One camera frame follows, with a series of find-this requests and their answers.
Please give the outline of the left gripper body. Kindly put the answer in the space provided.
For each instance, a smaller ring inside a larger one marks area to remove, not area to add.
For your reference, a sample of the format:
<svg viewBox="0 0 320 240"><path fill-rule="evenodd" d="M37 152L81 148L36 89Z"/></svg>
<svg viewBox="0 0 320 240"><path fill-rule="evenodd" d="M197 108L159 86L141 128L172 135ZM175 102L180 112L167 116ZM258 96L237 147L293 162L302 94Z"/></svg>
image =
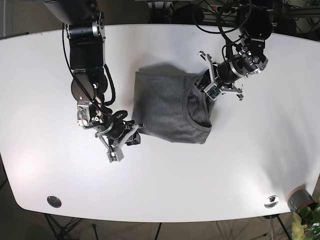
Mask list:
<svg viewBox="0 0 320 240"><path fill-rule="evenodd" d="M209 71L211 83L216 84L220 88L222 92L220 96L233 94L242 101L244 98L243 91L241 88L235 87L235 81L242 77L237 76L232 72L231 63L229 61L224 61L223 63L213 62L212 57L209 54L205 54L203 51L200 51L198 55L207 65L208 69L206 71Z"/></svg>

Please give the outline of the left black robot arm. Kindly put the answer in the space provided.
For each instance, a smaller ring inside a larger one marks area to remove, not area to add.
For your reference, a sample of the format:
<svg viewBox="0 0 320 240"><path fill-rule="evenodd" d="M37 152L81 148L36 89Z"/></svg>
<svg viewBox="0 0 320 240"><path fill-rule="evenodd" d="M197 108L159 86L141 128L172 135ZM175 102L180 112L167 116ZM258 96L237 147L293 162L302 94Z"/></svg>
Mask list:
<svg viewBox="0 0 320 240"><path fill-rule="evenodd" d="M236 27L223 30L223 12L233 7L236 8ZM266 0L231 0L215 12L217 34L225 40L221 49L223 62L213 62L209 54L199 52L208 66L194 84L200 92L213 101L225 94L243 99L243 91L235 86L235 82L259 74L266 68L268 59L264 49L273 31L272 9L272 3Z"/></svg>

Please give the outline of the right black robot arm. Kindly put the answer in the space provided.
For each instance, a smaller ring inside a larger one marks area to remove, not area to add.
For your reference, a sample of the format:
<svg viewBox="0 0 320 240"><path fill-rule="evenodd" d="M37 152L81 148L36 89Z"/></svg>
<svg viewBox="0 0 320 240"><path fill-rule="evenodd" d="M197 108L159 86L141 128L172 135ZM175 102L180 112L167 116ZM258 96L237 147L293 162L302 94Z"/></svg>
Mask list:
<svg viewBox="0 0 320 240"><path fill-rule="evenodd" d="M77 122L94 129L107 149L110 162L123 159L122 146L138 145L144 124L126 121L126 110L113 112L115 85L105 63L104 13L95 0L45 0L44 5L62 22L62 38L69 41L65 54L72 76L71 93L77 102Z"/></svg>

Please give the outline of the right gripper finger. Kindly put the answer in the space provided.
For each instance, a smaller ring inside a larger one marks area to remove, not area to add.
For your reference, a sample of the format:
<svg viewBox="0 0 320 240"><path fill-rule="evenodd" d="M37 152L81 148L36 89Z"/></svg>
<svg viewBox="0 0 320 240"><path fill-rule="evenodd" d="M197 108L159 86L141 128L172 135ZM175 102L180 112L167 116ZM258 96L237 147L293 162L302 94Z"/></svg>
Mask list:
<svg viewBox="0 0 320 240"><path fill-rule="evenodd" d="M141 137L138 132L135 132L132 136L126 141L127 146L139 145L141 143Z"/></svg>

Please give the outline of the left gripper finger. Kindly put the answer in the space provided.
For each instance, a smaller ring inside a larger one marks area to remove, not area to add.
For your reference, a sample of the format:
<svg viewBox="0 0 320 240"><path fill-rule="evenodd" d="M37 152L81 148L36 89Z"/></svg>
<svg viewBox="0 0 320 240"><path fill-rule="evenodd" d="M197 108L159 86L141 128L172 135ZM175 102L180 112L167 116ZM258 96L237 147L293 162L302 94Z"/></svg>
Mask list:
<svg viewBox="0 0 320 240"><path fill-rule="evenodd" d="M194 86L200 91L204 92L204 89L211 84L211 78L210 78L210 72L206 71L203 75L201 75L196 82L194 83Z"/></svg>

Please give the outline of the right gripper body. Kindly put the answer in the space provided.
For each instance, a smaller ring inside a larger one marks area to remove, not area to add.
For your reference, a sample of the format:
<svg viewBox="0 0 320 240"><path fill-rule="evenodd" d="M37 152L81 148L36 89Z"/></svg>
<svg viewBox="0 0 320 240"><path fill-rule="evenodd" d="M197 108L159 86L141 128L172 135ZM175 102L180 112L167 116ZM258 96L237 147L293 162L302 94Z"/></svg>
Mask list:
<svg viewBox="0 0 320 240"><path fill-rule="evenodd" d="M107 152L109 150L117 151L122 149L123 145L126 145L126 141L130 136L135 132L139 133L139 130L145 126L144 123L137 124L134 121L122 124L112 122L109 127L102 125L96 126L94 128L96 130L95 137L100 139L102 144L106 147Z"/></svg>

